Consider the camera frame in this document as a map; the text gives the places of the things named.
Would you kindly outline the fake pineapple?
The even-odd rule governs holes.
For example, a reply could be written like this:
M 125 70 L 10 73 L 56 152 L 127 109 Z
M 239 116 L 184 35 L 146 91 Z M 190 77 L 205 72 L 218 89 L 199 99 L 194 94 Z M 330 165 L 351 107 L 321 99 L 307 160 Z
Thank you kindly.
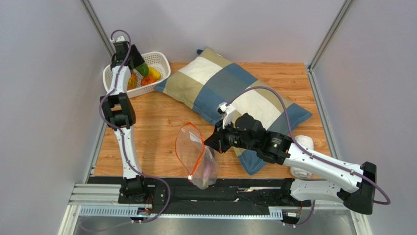
M 130 79 L 127 83 L 127 90 L 129 91 L 129 90 L 135 89 L 137 86 L 138 86 L 137 75 L 134 72 L 132 72 Z

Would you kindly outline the fake mango green orange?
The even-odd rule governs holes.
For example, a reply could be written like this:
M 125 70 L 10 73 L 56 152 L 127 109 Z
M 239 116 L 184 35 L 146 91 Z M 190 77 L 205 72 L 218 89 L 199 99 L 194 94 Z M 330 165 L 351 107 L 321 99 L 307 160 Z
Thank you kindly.
M 146 63 L 142 63 L 135 67 L 135 70 L 143 77 L 149 74 L 149 67 Z

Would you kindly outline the yellow fake corn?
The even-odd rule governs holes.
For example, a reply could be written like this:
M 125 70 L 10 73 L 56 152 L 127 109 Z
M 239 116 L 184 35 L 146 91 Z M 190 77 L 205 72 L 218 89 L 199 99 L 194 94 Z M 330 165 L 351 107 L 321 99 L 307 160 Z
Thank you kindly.
M 162 75 L 153 67 L 148 67 L 148 75 L 152 76 L 156 80 L 160 80 Z

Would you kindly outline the purple fake eggplant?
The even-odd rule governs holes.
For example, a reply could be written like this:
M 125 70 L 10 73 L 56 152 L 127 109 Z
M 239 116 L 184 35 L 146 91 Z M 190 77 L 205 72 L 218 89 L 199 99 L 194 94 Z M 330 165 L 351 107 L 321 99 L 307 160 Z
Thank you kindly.
M 206 189 L 214 183 L 212 177 L 213 170 L 213 163 L 211 161 L 205 161 L 201 189 Z

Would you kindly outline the clear orange zip bag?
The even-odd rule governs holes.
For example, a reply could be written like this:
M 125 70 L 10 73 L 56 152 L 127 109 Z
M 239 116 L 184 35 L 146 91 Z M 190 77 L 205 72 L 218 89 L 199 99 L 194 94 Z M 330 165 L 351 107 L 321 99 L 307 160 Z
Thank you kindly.
M 212 185 L 216 183 L 220 172 L 218 153 L 205 146 L 204 140 L 198 128 L 188 122 L 178 131 L 174 148 L 177 159 L 187 171 L 188 180 L 199 189 L 202 186 L 205 161 L 211 161 L 214 166 L 212 173 L 214 183 Z

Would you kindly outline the orange fake pumpkin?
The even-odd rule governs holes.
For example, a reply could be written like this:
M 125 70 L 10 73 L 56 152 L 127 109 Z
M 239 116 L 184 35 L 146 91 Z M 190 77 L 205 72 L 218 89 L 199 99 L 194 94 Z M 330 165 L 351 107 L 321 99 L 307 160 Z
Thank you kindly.
M 156 81 L 157 79 L 154 76 L 147 75 L 141 79 L 141 86 L 147 86 L 149 84 L 155 83 Z

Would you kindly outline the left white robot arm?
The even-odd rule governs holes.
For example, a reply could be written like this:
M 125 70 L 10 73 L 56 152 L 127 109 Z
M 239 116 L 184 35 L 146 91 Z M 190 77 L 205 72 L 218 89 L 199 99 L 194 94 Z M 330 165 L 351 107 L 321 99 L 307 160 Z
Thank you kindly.
M 127 90 L 132 69 L 144 60 L 127 41 L 114 42 L 114 46 L 116 52 L 110 64 L 113 77 L 107 94 L 100 98 L 99 114 L 114 131 L 121 152 L 123 175 L 118 202 L 141 204 L 146 202 L 149 193 L 134 147 L 136 116 Z

